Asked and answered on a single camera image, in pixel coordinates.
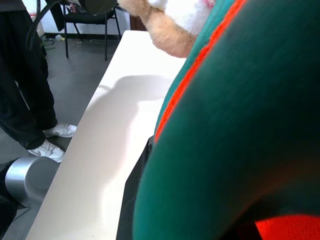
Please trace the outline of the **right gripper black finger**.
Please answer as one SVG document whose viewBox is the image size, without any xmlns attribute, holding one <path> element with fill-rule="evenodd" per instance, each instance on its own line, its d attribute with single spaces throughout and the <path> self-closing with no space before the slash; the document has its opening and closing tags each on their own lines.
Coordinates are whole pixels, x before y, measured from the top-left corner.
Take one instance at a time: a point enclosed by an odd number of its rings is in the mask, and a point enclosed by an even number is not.
<svg viewBox="0 0 320 240">
<path fill-rule="evenodd" d="M 140 184 L 145 165 L 153 149 L 154 136 L 151 136 L 138 158 L 135 166 L 129 174 L 125 185 L 118 221 L 116 240 L 132 240 L 133 215 L 136 202 L 137 190 Z"/>
</svg>

